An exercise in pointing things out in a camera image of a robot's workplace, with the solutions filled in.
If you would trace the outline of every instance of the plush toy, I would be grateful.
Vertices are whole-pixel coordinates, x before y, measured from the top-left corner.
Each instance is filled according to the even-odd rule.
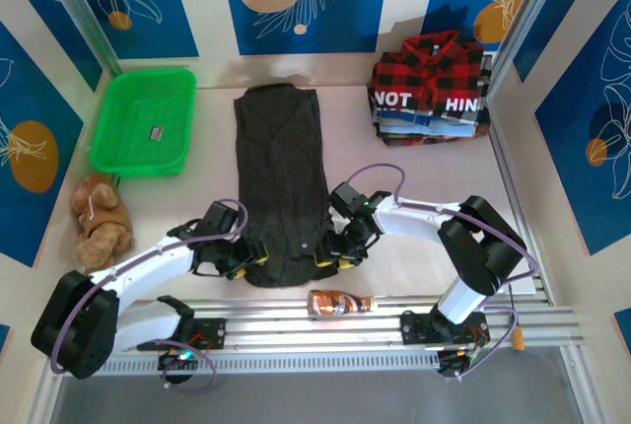
[[[71,204],[84,229],[74,249],[77,262],[86,274],[113,266],[113,255],[126,251],[133,242],[129,214],[116,186],[104,175],[90,175],[73,194]]]

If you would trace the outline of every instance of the folded clothes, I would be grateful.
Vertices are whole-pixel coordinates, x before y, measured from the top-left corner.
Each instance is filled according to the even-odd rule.
[[[473,136],[475,126],[446,120],[431,120],[429,125],[420,125],[396,119],[377,120],[381,133],[417,134],[427,136]]]
[[[483,53],[483,46],[459,32],[406,39],[399,52],[385,52],[373,67],[377,105],[465,116],[458,108],[477,104]]]
[[[377,135],[388,145],[421,145],[488,132],[491,57],[458,32],[407,39],[384,53],[368,84]]]

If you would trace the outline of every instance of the green tray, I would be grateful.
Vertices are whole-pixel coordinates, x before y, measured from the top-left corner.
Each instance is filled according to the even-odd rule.
[[[184,168],[196,90],[187,69],[143,69],[109,84],[90,152],[92,166],[120,177],[170,176]]]

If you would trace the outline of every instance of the cable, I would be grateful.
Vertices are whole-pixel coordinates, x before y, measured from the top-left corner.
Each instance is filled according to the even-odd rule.
[[[539,263],[536,261],[536,259],[534,259],[534,257],[530,253],[528,253],[526,251],[526,249],[524,247],[522,247],[520,244],[515,242],[510,237],[504,235],[499,230],[491,227],[490,225],[487,225],[486,223],[476,219],[475,217],[472,217],[470,215],[467,215],[467,214],[464,214],[462,212],[458,212],[458,211],[455,211],[455,210],[452,210],[452,209],[445,209],[445,208],[441,208],[440,206],[435,206],[435,205],[431,205],[431,204],[419,204],[419,203],[416,203],[416,202],[414,202],[414,203],[411,203],[411,202],[400,202],[399,201],[399,192],[401,191],[401,188],[403,187],[403,183],[405,182],[405,170],[401,166],[393,165],[391,163],[373,163],[373,164],[367,165],[366,167],[362,168],[361,170],[358,170],[355,173],[353,173],[346,180],[346,182],[350,182],[353,178],[355,178],[360,173],[363,173],[364,171],[370,170],[372,168],[379,168],[379,167],[393,168],[393,169],[395,169],[395,170],[397,170],[397,171],[399,171],[401,173],[401,180],[399,181],[398,185],[396,186],[396,189],[394,190],[394,193],[392,194],[394,196],[394,201],[397,204],[399,204],[401,207],[408,207],[408,208],[411,208],[411,209],[425,210],[425,211],[428,211],[428,212],[445,213],[445,214],[448,214],[448,215],[452,215],[454,217],[459,217],[460,219],[465,220],[465,221],[475,225],[476,227],[482,229],[483,231],[485,231],[485,232],[493,235],[494,237],[498,238],[502,242],[506,243],[508,246],[512,247],[521,256],[523,256],[526,259],[528,265],[530,266],[530,270],[527,271],[526,273],[518,274],[516,276],[513,276],[513,277],[507,279],[505,284],[513,283],[513,282],[518,281],[520,279],[524,279],[524,278],[529,278],[531,276],[535,276],[539,272]]]
[[[164,247],[162,247],[160,249],[155,248],[155,249],[152,249],[151,251],[147,251],[145,254],[137,257],[136,259],[130,261],[129,263],[127,263],[126,265],[121,267],[120,270],[118,270],[115,275],[110,274],[110,275],[106,276],[103,280],[99,281],[97,284],[95,284],[77,302],[77,304],[72,309],[72,311],[70,311],[70,314],[66,318],[66,321],[63,322],[63,325],[59,329],[59,333],[57,334],[57,339],[55,340],[55,343],[54,343],[54,345],[52,347],[52,353],[50,354],[50,369],[52,370],[52,372],[54,374],[60,375],[62,373],[65,373],[65,370],[62,369],[62,368],[59,368],[59,366],[57,365],[57,359],[59,358],[59,351],[61,350],[61,344],[63,343],[63,340],[66,337],[66,334],[68,333],[68,330],[70,329],[70,325],[72,324],[73,320],[75,319],[77,314],[79,312],[81,312],[81,310],[86,305],[86,303],[88,303],[88,301],[95,294],[97,294],[97,292],[100,289],[102,289],[103,286],[105,286],[107,283],[110,283],[111,281],[115,280],[116,276],[124,274],[127,271],[129,271],[130,269],[135,268],[139,264],[142,264],[143,262],[147,261],[148,259],[151,259],[154,256],[158,256],[158,255],[160,255],[160,254],[162,254],[162,253],[164,253],[166,251],[172,250],[174,248],[183,247],[183,246],[190,245],[190,244],[197,244],[197,243],[201,243],[201,242],[212,242],[212,241],[215,241],[215,240],[223,240],[223,239],[226,239],[228,237],[232,237],[234,235],[240,234],[244,230],[245,225],[247,225],[247,221],[249,220],[249,213],[247,212],[247,209],[245,208],[245,206],[243,204],[241,204],[238,200],[235,200],[235,199],[220,199],[217,202],[233,202],[233,203],[237,204],[239,206],[239,208],[243,211],[243,213],[244,213],[243,221],[232,232],[229,232],[227,234],[209,235],[209,236],[205,236],[205,237],[195,237],[195,238],[192,238],[192,239],[182,240],[181,242],[176,242],[174,244],[170,244],[170,245],[164,246]],[[200,350],[193,349],[192,347],[190,347],[189,345],[187,345],[185,343],[175,342],[175,341],[172,341],[172,340],[170,340],[169,343],[171,345],[174,345],[174,346],[177,346],[177,347],[181,347],[181,348],[185,348],[186,350],[190,350],[191,352],[195,353],[196,355],[202,355],[202,356],[205,357],[204,359],[208,358]],[[196,392],[195,389],[179,389],[179,390],[180,391]]]
[[[365,248],[370,249],[380,238],[381,236],[375,235],[375,238],[369,244],[367,244]]]
[[[348,179],[346,179],[346,182],[350,183],[350,181],[353,180],[355,177],[357,177],[357,175],[360,175],[364,171],[371,170],[372,168],[393,168],[394,170],[397,170],[401,173],[401,180],[396,185],[396,188],[394,189],[394,193],[392,194],[394,196],[394,200],[396,201],[396,203],[398,203],[398,194],[401,191],[401,188],[403,187],[403,183],[405,182],[405,171],[403,170],[401,166],[397,166],[392,163],[372,163],[371,165],[365,166],[361,170],[357,170]]]
[[[215,385],[215,382],[217,381],[217,365],[215,365],[215,362],[213,362],[210,357],[206,354],[203,353],[201,350],[190,346],[187,343],[183,343],[183,342],[178,342],[176,340],[166,340],[166,339],[155,339],[155,340],[151,340],[153,343],[157,343],[158,345],[171,345],[171,347],[177,347],[177,348],[182,348],[184,350],[188,350],[190,351],[193,355],[197,355],[197,357],[201,358],[202,360],[204,360],[208,366],[210,367],[210,370],[213,372],[213,376],[211,377],[210,381],[204,385],[203,387],[200,388],[195,388],[195,389],[186,389],[186,388],[181,388],[181,387],[172,387],[171,383],[169,383],[169,381],[167,380],[167,371],[171,369],[171,367],[173,366],[173,364],[176,364],[177,361],[173,361],[170,362],[165,369],[163,370],[162,374],[160,375],[160,378],[162,378],[163,383],[165,384],[165,388],[166,389],[172,389],[173,391],[177,391],[177,392],[184,392],[187,394],[202,394],[203,392],[208,391],[210,388],[212,388]]]
[[[528,253],[526,251],[526,249],[524,247],[522,247],[520,244],[515,242],[510,237],[504,235],[499,230],[497,230],[497,229],[491,227],[490,225],[488,225],[488,224],[476,219],[475,217],[472,217],[470,215],[467,215],[467,214],[464,214],[462,212],[458,212],[458,211],[455,211],[455,210],[452,210],[452,209],[442,208],[440,205],[439,206],[434,206],[434,205],[431,205],[431,204],[419,204],[419,203],[416,203],[416,202],[415,203],[400,202],[398,194],[401,191],[401,188],[403,187],[403,183],[405,182],[405,170],[402,167],[400,167],[400,166],[393,165],[391,163],[373,163],[373,164],[367,165],[366,167],[362,168],[361,170],[358,170],[355,173],[353,173],[348,178],[347,182],[350,182],[358,174],[360,174],[360,173],[362,173],[362,172],[364,172],[366,170],[370,170],[372,168],[377,168],[377,167],[393,168],[393,169],[395,169],[395,170],[397,170],[397,171],[399,171],[401,173],[401,180],[399,181],[398,185],[396,186],[396,189],[394,190],[394,193],[392,194],[394,196],[394,201],[398,205],[400,205],[401,207],[408,207],[408,208],[411,208],[411,209],[424,210],[424,211],[427,211],[427,212],[444,213],[444,214],[452,215],[454,217],[459,217],[460,219],[465,220],[465,221],[469,222],[470,224],[473,224],[476,227],[482,229],[483,231],[493,235],[497,239],[499,239],[502,242],[506,243],[509,247],[512,247],[521,256],[523,256],[526,259],[526,261],[528,262],[528,265],[530,266],[529,271],[527,271],[526,273],[518,274],[516,276],[513,276],[513,277],[507,279],[505,284],[509,284],[510,285],[510,283],[513,283],[513,282],[518,281],[520,279],[532,277],[532,276],[536,275],[539,272],[539,263],[536,261],[536,259],[534,259],[534,257],[530,253]],[[480,364],[484,363],[491,355],[493,355],[493,353],[495,353],[497,348],[508,338],[509,335],[511,335],[513,333],[513,330],[515,330],[515,327],[517,326],[517,323],[519,321],[519,314],[513,308],[485,307],[485,306],[483,306],[483,304],[484,303],[482,303],[482,307],[480,309],[482,311],[485,311],[485,312],[489,311],[489,312],[510,312],[510,313],[512,313],[513,314],[513,318],[514,318],[513,324],[511,325],[509,330],[502,336],[502,338],[500,338],[497,341],[497,343],[491,348],[491,350],[489,350],[489,353],[486,354],[474,366],[472,366],[471,368],[469,368],[468,370],[463,372],[461,375],[459,375],[458,379],[461,379],[462,377],[468,375],[470,372],[475,370]]]
[[[513,333],[513,330],[515,330],[515,327],[517,326],[517,322],[520,319],[520,315],[518,314],[518,312],[516,310],[514,310],[513,308],[509,308],[508,306],[488,306],[488,307],[484,307],[482,308],[482,311],[485,313],[490,313],[490,314],[497,314],[497,313],[511,313],[513,315],[513,322],[511,323],[511,326],[509,327],[509,329],[506,331],[506,333],[504,335],[502,335],[502,338],[500,338],[495,345],[493,345],[491,347],[491,350],[489,350],[489,353],[487,353],[486,355],[484,355],[479,362],[477,362],[475,365],[472,365],[468,370],[460,373],[457,378],[459,380],[461,380],[462,378],[466,377],[469,373],[471,373],[473,370],[475,370],[477,367],[479,367],[480,365],[482,365],[486,360],[488,360],[488,358],[493,355],[497,349],[500,347],[500,345],[502,345],[502,343],[509,337],[509,335],[511,335]]]

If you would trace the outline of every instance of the metal frame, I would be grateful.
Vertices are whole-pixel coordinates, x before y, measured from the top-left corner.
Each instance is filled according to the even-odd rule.
[[[500,45],[497,55],[494,58],[493,64],[493,80],[498,81],[504,75],[504,72],[513,63],[513,59],[520,49],[520,46],[524,42],[526,35],[536,17],[541,11],[541,7],[545,3],[545,0],[524,0],[518,13],[513,19],[513,24],[510,25],[502,44]],[[493,94],[493,80],[489,87],[488,99],[492,98]]]
[[[28,424],[49,424],[54,412],[59,389],[63,381],[62,375],[54,375],[50,371],[49,361],[41,360],[42,370],[39,383],[29,412]]]
[[[534,295],[515,298],[527,346],[582,344],[583,336],[572,309],[550,307],[539,279],[535,280],[535,286]],[[287,373],[419,369],[428,368],[428,365],[433,368],[431,365],[435,362],[432,357],[437,350],[460,347],[438,344],[404,346],[399,317],[404,311],[429,313],[437,300],[438,297],[430,296],[383,297],[378,298],[379,307],[375,311],[335,318],[309,317],[305,300],[186,303],[195,310],[198,318],[227,320],[225,348],[212,352],[213,359],[223,364],[220,365],[222,373]],[[508,305],[510,299],[500,296],[490,304]],[[508,328],[509,315],[489,314],[487,320],[493,344]],[[507,342],[505,345],[511,346],[510,340]],[[114,355],[99,375],[155,373],[156,368],[148,364],[156,365],[157,355],[157,352],[138,352],[136,349]],[[371,357],[372,360],[359,360],[361,357]],[[417,363],[414,361],[417,358],[413,357],[424,361]],[[329,363],[327,367],[323,366],[324,362],[318,361],[297,368],[296,363],[303,363],[305,359],[330,359],[333,362],[326,362]],[[201,367],[198,372],[209,373],[209,370]]]
[[[541,256],[541,252],[537,245],[536,239],[534,238],[532,229],[526,221],[526,214],[524,213],[524,209],[522,208],[522,205],[520,203],[517,193],[517,187],[513,182],[511,168],[509,166],[506,155],[504,154],[505,150],[503,147],[503,142],[501,141],[500,135],[496,130],[495,125],[491,126],[489,138],[491,141],[491,147],[493,148],[493,153],[495,154],[498,168],[500,170],[500,176],[502,177],[502,182],[504,183],[504,188],[506,189],[506,194],[509,198],[509,205],[511,206],[511,210],[513,211],[513,218],[515,219],[517,231],[526,243],[528,252],[532,254],[532,256],[534,256],[534,258],[541,266],[539,269],[539,279],[541,281],[541,287],[543,288],[543,291],[545,293],[547,303],[550,306],[555,306],[558,303],[554,296],[554,288],[550,283],[550,278],[546,272],[545,263],[543,261],[543,257]]]
[[[101,67],[115,77],[122,71],[109,39],[99,24],[97,17],[90,9],[87,0],[59,0],[70,16],[79,33],[88,44]]]
[[[597,386],[592,380],[583,347],[560,347],[570,385],[583,420],[590,424],[611,422],[597,399]]]

